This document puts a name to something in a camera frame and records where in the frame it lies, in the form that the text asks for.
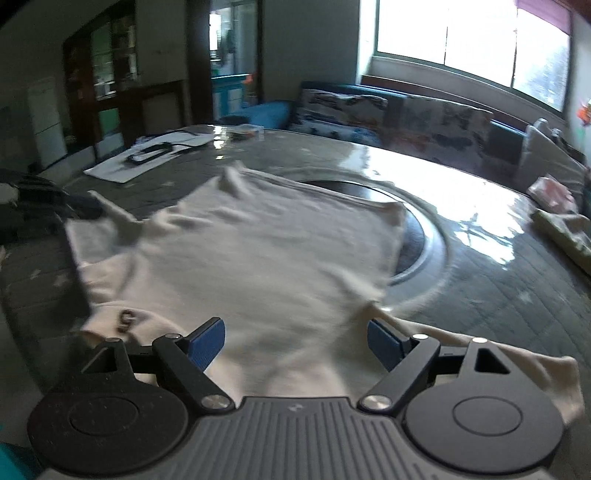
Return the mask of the cream long-sleeve shirt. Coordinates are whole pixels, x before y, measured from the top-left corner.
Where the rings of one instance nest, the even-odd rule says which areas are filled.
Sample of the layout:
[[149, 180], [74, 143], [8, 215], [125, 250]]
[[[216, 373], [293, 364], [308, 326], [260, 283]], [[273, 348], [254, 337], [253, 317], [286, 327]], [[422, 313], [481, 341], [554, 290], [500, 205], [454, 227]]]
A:
[[[463, 346], [475, 336], [384, 311], [401, 234], [385, 206], [242, 165], [139, 220], [104, 201], [66, 226], [91, 313], [83, 335], [148, 345], [218, 316], [228, 328], [209, 375], [233, 398], [358, 398], [383, 375], [366, 328]], [[583, 418], [578, 361], [494, 340], [552, 399]]]

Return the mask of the round dark table inset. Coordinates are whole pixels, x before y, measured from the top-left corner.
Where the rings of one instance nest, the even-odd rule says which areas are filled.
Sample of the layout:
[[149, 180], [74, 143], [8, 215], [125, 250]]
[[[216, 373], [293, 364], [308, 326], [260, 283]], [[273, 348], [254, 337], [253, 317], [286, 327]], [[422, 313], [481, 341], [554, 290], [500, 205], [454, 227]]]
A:
[[402, 237], [396, 266], [391, 275], [392, 285], [410, 278], [425, 263], [431, 247], [431, 230], [425, 226], [420, 212], [408, 201], [393, 193], [352, 180], [314, 179], [305, 180], [304, 184], [380, 204], [386, 207], [388, 213], [394, 211], [394, 204], [398, 205], [399, 213], [394, 215], [394, 231]]

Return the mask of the light green folded garment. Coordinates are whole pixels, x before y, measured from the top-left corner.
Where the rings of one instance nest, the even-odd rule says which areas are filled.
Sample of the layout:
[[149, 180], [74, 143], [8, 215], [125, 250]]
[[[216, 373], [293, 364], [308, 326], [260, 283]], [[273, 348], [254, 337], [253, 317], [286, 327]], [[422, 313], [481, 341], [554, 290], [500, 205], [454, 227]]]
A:
[[534, 226], [554, 242], [581, 270], [591, 273], [590, 219], [581, 214], [553, 214], [536, 210]]

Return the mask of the white paper sheet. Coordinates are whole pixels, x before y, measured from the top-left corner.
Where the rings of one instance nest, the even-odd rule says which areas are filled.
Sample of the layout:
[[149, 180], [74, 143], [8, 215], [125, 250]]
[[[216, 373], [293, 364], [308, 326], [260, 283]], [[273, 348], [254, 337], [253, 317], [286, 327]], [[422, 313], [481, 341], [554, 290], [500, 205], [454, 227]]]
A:
[[136, 142], [122, 153], [86, 169], [84, 174], [110, 183], [125, 184], [213, 140], [213, 134], [192, 133], [184, 130], [169, 131]]

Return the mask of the pink white folded cloth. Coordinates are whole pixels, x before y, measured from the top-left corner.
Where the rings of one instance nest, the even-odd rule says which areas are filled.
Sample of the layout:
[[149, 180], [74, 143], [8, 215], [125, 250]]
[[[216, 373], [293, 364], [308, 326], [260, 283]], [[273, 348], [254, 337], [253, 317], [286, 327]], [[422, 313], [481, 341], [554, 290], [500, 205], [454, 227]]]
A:
[[572, 193], [552, 176], [539, 177], [527, 194], [545, 211], [554, 214], [576, 214], [578, 207]]

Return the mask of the upright butterfly print cushion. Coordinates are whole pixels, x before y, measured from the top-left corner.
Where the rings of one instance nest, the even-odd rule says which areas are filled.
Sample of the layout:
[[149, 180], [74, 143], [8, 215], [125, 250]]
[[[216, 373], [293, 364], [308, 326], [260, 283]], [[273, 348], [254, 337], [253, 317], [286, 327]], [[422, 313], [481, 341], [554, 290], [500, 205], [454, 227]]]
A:
[[483, 165], [492, 112], [424, 96], [409, 96], [384, 146], [405, 155], [476, 174]]

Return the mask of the small clear plastic box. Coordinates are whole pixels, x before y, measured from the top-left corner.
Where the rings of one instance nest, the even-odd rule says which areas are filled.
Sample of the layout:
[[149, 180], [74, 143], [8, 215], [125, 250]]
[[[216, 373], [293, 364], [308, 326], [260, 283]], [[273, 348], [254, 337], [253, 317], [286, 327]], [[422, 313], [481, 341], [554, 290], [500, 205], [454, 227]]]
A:
[[228, 126], [226, 134], [231, 141], [263, 140], [264, 128], [259, 125], [240, 124]]

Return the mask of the blue sofa bench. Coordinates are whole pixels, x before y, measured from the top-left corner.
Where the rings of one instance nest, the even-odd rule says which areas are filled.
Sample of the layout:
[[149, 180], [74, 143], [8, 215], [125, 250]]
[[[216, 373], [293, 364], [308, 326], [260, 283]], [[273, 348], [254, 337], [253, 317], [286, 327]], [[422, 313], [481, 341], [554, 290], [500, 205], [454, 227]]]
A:
[[[519, 164], [527, 123], [482, 102], [427, 86], [375, 76], [365, 76], [360, 84], [304, 81], [301, 82], [300, 89], [301, 91], [315, 89], [336, 94], [383, 97], [388, 101], [385, 125], [390, 128], [399, 127], [404, 100], [410, 96], [424, 96], [488, 110], [493, 113], [493, 119], [488, 141], [484, 145], [484, 153], [494, 158], [503, 168], [515, 169]], [[223, 125], [249, 123], [270, 129], [286, 129], [294, 116], [296, 107], [297, 102], [292, 101], [266, 102], [226, 114], [221, 117], [221, 123]]]

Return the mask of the grey white pillow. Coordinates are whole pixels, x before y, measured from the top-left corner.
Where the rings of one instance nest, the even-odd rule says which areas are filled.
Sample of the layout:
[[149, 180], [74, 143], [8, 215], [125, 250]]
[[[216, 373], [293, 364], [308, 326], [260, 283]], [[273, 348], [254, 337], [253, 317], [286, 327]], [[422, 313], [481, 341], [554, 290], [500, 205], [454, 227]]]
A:
[[514, 175], [515, 184], [519, 190], [526, 191], [538, 178], [547, 175], [564, 185], [577, 204], [582, 203], [586, 167], [570, 157], [536, 125], [529, 125]]

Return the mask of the low butterfly print cushion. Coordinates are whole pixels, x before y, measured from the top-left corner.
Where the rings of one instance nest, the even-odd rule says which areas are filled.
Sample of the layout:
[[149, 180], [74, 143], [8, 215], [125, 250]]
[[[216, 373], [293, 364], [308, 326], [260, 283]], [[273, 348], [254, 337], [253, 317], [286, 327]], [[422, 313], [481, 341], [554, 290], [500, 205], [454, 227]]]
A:
[[374, 95], [348, 95], [318, 89], [301, 91], [290, 131], [381, 147], [381, 128], [388, 100]]

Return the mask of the dark wooden cabinet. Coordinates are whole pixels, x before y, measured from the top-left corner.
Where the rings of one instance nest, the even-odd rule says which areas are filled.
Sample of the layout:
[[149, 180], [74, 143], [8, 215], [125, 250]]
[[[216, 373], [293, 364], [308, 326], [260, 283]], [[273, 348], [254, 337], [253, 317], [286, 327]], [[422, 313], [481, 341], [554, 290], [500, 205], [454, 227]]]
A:
[[184, 2], [69, 5], [76, 20], [62, 43], [62, 65], [76, 145], [103, 158], [142, 135], [188, 125]]

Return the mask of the colourful pinwheel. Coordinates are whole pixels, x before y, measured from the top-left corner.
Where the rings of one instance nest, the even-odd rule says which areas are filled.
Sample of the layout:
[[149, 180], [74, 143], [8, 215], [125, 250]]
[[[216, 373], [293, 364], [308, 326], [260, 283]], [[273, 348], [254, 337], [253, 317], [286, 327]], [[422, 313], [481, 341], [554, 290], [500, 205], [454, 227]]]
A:
[[591, 125], [591, 100], [582, 102], [577, 110], [577, 118], [581, 121], [583, 127]]

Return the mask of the window with green frame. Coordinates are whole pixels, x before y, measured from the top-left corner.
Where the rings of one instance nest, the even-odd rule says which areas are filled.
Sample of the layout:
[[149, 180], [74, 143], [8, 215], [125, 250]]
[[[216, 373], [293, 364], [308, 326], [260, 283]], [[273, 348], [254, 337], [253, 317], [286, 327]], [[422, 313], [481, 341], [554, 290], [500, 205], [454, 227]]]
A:
[[380, 1], [376, 50], [493, 83], [561, 112], [571, 28], [563, 1]]

